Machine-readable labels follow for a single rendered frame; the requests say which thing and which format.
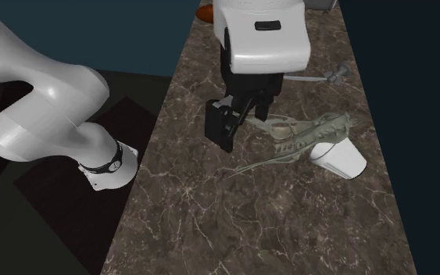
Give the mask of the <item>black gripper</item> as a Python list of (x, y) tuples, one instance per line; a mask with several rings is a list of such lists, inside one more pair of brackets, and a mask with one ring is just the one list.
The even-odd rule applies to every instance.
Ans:
[(220, 48), (220, 72), (226, 84), (221, 100), (211, 99), (206, 103), (205, 137), (225, 152), (232, 152), (234, 136), (244, 123), (252, 99), (249, 95), (265, 92), (256, 97), (255, 117), (266, 120), (274, 96), (281, 93), (283, 73), (241, 74), (231, 71), (231, 42), (227, 28), (224, 28), (224, 43)]

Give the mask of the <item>grey-green dragon skeleton figure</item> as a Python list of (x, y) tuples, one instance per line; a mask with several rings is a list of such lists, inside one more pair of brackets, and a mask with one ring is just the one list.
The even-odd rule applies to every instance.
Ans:
[(339, 145), (349, 137), (351, 128), (358, 124), (358, 121), (346, 112), (327, 112), (315, 120), (308, 121), (281, 115), (275, 115), (273, 119), (265, 121), (257, 118), (246, 120), (274, 139), (274, 154), (268, 160), (236, 168), (233, 176), (257, 166), (293, 163), (301, 154), (321, 143)]

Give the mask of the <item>grey metal hand tool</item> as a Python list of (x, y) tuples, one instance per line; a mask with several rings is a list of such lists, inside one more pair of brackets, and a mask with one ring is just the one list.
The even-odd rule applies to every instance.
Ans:
[(337, 70), (334, 72), (328, 71), (322, 77), (305, 77), (305, 76), (290, 76), (284, 75), (285, 80), (307, 81), (307, 82), (328, 82), (330, 84), (340, 85), (343, 77), (351, 75), (351, 68), (346, 63), (341, 62), (337, 65)]

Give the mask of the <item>orange round object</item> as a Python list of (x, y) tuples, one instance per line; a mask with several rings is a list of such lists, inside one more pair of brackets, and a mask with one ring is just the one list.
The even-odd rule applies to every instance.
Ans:
[(200, 6), (196, 10), (195, 16), (203, 22), (213, 23), (213, 21), (214, 21), (213, 5)]

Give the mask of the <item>white cup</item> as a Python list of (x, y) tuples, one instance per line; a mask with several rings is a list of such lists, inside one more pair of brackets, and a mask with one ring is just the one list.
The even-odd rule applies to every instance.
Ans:
[(336, 144), (316, 144), (309, 159), (315, 165), (349, 180), (358, 177), (367, 167), (367, 161), (348, 137)]

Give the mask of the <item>grey metal object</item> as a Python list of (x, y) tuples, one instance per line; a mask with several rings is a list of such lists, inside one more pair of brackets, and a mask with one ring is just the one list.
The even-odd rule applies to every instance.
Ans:
[(338, 0), (303, 0), (306, 9), (329, 13), (338, 4)]

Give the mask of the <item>dark robot stand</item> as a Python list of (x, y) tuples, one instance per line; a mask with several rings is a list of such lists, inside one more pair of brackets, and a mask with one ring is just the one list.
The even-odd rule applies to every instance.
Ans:
[[(96, 122), (142, 153), (156, 116), (124, 98)], [(133, 184), (94, 191), (65, 156), (43, 159), (14, 184), (88, 273), (100, 275)]]

